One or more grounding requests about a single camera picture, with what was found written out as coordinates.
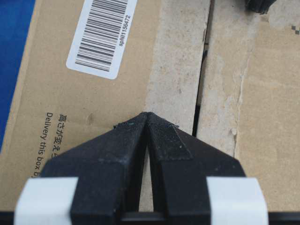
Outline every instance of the black 3d printed part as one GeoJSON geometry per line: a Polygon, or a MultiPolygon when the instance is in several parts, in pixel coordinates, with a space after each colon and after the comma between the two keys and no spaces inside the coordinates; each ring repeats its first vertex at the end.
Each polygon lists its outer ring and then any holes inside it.
{"type": "Polygon", "coordinates": [[[276,0],[245,0],[245,1],[246,1],[246,8],[260,14],[265,14],[268,12],[270,6],[276,0]]]}

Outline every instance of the torn cardboard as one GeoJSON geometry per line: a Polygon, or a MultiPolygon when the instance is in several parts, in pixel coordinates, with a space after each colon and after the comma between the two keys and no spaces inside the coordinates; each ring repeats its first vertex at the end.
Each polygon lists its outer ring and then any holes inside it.
{"type": "Polygon", "coordinates": [[[299,9],[297,0],[267,15],[212,4],[197,137],[259,179],[269,211],[300,209],[299,9]]]}
{"type": "MultiPolygon", "coordinates": [[[[83,3],[36,1],[0,155],[0,210],[14,209],[27,178],[54,152],[142,111],[192,131],[210,1],[139,0],[114,80],[66,67],[83,3]]],[[[151,207],[149,197],[142,208],[151,207]]]]}

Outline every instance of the white label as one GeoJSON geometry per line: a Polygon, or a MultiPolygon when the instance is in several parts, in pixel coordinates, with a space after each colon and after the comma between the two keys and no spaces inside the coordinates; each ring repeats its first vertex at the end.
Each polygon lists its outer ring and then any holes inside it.
{"type": "Polygon", "coordinates": [[[85,0],[67,67],[115,79],[137,0],[85,0]]]}
{"type": "Polygon", "coordinates": [[[268,225],[268,210],[255,178],[207,177],[211,225],[268,225]]]}
{"type": "Polygon", "coordinates": [[[72,225],[78,177],[29,179],[15,209],[14,225],[72,225]]]}

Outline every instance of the black object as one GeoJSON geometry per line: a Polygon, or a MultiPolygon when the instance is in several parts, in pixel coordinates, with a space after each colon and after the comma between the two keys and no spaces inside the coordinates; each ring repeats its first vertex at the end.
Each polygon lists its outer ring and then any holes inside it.
{"type": "MultiPolygon", "coordinates": [[[[153,113],[49,160],[42,177],[79,177],[72,224],[209,225],[207,176],[244,177],[231,156],[181,131],[153,113]],[[146,147],[154,211],[138,211],[146,147]]],[[[269,213],[270,224],[300,224],[299,213],[269,213]]],[[[12,224],[13,213],[0,213],[12,224]]]]}
{"type": "Polygon", "coordinates": [[[245,0],[245,1],[246,1],[246,8],[260,14],[265,14],[268,12],[270,6],[276,0],[245,0]]]}

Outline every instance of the barcode label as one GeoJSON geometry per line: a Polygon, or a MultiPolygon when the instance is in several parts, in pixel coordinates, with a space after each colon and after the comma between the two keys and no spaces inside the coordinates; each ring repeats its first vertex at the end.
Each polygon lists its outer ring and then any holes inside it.
{"type": "Polygon", "coordinates": [[[115,79],[137,0],[85,0],[67,67],[115,79]]]}

